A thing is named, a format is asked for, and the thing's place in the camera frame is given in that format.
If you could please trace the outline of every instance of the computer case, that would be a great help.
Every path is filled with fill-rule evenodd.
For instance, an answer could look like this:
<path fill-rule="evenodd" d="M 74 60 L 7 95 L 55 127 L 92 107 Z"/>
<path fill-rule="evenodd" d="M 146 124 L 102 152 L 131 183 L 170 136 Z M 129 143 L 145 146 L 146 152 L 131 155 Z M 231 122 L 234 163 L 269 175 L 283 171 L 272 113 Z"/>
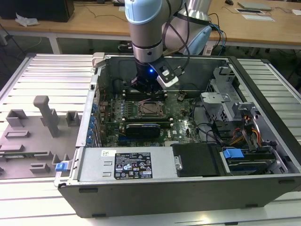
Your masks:
<path fill-rule="evenodd" d="M 73 0 L 0 0 L 2 19 L 26 18 L 67 22 L 74 12 Z"/>

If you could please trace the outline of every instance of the yellow wire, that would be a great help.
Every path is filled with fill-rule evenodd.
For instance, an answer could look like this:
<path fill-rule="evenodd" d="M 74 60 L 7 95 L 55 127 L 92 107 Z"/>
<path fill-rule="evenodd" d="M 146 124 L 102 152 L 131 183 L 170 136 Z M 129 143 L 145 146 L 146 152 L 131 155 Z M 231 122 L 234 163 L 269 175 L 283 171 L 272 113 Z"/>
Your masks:
<path fill-rule="evenodd" d="M 239 141 L 241 141 L 242 139 L 244 139 L 244 136 L 241 136 L 240 138 L 238 138 L 237 140 L 233 141 L 230 145 L 236 144 Z"/>

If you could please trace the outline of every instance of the white paper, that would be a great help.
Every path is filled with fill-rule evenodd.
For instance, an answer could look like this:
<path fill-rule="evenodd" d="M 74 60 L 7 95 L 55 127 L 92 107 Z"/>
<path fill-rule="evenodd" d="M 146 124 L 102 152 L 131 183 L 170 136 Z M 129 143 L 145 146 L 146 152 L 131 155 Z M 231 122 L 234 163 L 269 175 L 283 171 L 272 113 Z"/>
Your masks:
<path fill-rule="evenodd" d="M 247 20 L 263 20 L 263 21 L 274 21 L 270 16 L 255 16 L 255 15 L 242 15 Z"/>
<path fill-rule="evenodd" d="M 295 15 L 298 15 L 298 16 L 301 15 L 301 10 L 292 9 L 292 12 L 293 12 Z"/>
<path fill-rule="evenodd" d="M 24 26 L 24 27 L 39 24 L 39 22 L 36 18 L 29 18 L 28 19 L 26 17 L 22 17 L 22 16 L 18 15 L 17 13 L 16 13 L 16 16 L 17 16 L 17 18 L 15 19 L 15 21 L 17 23 L 19 23 L 20 25 Z"/>
<path fill-rule="evenodd" d="M 102 157 L 114 157 L 116 150 L 102 150 Z"/>

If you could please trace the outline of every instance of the tissue paper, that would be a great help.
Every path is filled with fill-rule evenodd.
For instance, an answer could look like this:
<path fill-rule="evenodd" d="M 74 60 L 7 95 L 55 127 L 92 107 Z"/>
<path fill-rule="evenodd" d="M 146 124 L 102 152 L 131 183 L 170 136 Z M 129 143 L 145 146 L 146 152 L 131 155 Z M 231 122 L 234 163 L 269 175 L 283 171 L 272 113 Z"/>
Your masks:
<path fill-rule="evenodd" d="M 27 27 L 27 26 L 30 26 L 30 25 L 38 25 L 39 22 L 36 18 L 26 18 L 26 17 L 22 17 L 20 15 L 18 15 L 16 13 L 16 22 L 19 23 L 20 25 L 24 26 L 24 27 Z"/>

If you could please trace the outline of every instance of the robotic arm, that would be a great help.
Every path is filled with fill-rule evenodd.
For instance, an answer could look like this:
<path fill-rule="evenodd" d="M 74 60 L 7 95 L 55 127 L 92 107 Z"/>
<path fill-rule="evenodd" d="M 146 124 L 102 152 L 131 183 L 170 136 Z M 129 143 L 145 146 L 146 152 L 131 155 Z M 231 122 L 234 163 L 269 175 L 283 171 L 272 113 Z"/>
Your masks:
<path fill-rule="evenodd" d="M 131 82 L 133 88 L 154 93 L 179 81 L 178 76 L 184 71 L 180 66 L 173 69 L 164 59 L 162 30 L 168 41 L 166 47 L 180 49 L 183 46 L 180 35 L 183 40 L 189 37 L 188 48 L 193 50 L 192 54 L 198 54 L 211 32 L 207 15 L 210 3 L 211 0 L 190 0 L 188 7 L 184 8 L 185 0 L 125 0 L 137 67 L 137 76 Z"/>

